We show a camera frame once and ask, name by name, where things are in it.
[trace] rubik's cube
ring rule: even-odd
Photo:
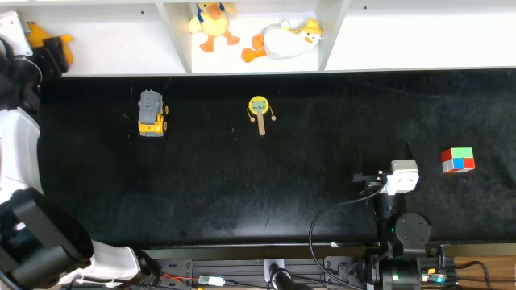
[[[475,169],[473,149],[470,147],[450,148],[441,154],[443,172],[468,172]]]

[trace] yellow and gray toy truck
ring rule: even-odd
[[[144,137],[163,136],[167,131],[164,117],[169,113],[169,107],[163,103],[163,96],[151,90],[143,91],[138,106],[139,134]]]

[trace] black tabletop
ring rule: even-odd
[[[516,239],[514,70],[60,79],[43,86],[44,193],[100,242],[157,247],[307,242],[314,215],[357,198],[351,173],[389,169],[406,146],[420,170],[406,194],[434,242]],[[169,105],[169,133],[139,136],[139,93]],[[265,96],[258,134],[246,107]],[[440,154],[472,147],[474,171]],[[332,210],[315,240],[376,240],[372,206]]]

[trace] stuffed duck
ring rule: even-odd
[[[265,29],[263,34],[252,38],[252,47],[242,51],[242,58],[246,63],[255,58],[268,56],[273,60],[284,60],[299,56],[310,51],[321,41],[323,32],[319,22],[308,19],[306,25],[299,30],[290,28],[288,21],[280,26],[272,25]]]
[[[208,41],[201,44],[203,51],[213,52],[215,50],[215,39],[221,35],[226,37],[228,45],[235,45],[240,42],[240,38],[233,36],[227,30],[229,19],[225,12],[233,15],[236,12],[234,4],[228,2],[199,2],[197,10],[198,12],[190,20],[188,28],[192,33],[203,31],[208,35]]]

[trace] green cube face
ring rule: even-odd
[[[452,158],[473,158],[473,149],[471,147],[452,148]]]

